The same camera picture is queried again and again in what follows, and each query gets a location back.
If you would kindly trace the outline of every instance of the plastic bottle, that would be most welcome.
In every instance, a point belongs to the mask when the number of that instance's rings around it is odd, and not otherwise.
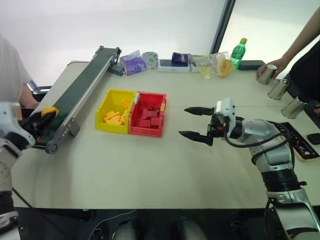
[[[246,52],[246,38],[241,38],[240,43],[233,49],[230,61],[233,64],[234,69],[238,69],[241,59],[244,57]]]

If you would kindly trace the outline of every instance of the white table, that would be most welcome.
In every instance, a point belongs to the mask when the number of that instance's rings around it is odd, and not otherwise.
[[[69,65],[39,109],[55,103],[85,66]],[[220,139],[208,147],[178,131],[205,134],[210,118],[188,114],[184,108],[215,107],[218,100],[232,97],[237,116],[290,122],[305,138],[319,132],[304,112],[293,120],[282,116],[281,108],[292,98],[286,93],[279,101],[270,99],[267,92],[273,84],[259,84],[253,71],[208,81],[198,73],[107,73],[76,117],[78,135],[53,155],[25,150],[13,168],[13,186],[37,208],[263,208],[266,189],[248,149]],[[167,94],[163,137],[95,130],[95,112],[108,88]],[[313,147],[320,153],[320,145]],[[296,161],[295,172],[300,181],[307,181],[313,205],[320,205],[319,171],[320,161]],[[25,206],[16,196],[14,202]]]

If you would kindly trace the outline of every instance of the purple package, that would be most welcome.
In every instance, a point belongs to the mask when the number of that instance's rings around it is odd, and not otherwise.
[[[132,75],[147,70],[146,63],[140,55],[140,51],[120,57],[120,63],[123,65],[125,73]]]

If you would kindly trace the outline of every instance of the plastic bin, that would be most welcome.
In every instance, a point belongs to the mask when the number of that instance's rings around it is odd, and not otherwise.
[[[129,115],[132,109],[135,95],[135,91],[126,91],[112,88],[108,89],[102,103],[95,113],[95,129],[127,134],[129,126]],[[104,118],[106,117],[106,113],[110,111],[120,112],[121,115],[124,113],[125,108],[123,106],[123,101],[129,103],[128,114],[124,119],[124,125],[105,123]]]
[[[166,94],[138,91],[130,113],[129,134],[161,137],[166,97]]]

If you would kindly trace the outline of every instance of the metal cup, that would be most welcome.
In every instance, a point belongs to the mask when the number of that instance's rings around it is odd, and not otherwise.
[[[281,113],[288,119],[295,119],[307,104],[307,102],[301,101],[297,96],[286,107],[281,109]]]
[[[275,74],[277,67],[275,65],[267,65],[264,72],[258,77],[257,81],[261,84],[268,85],[272,76]]]
[[[287,79],[281,79],[272,89],[268,92],[268,96],[274,100],[280,100],[285,94],[290,82]]]

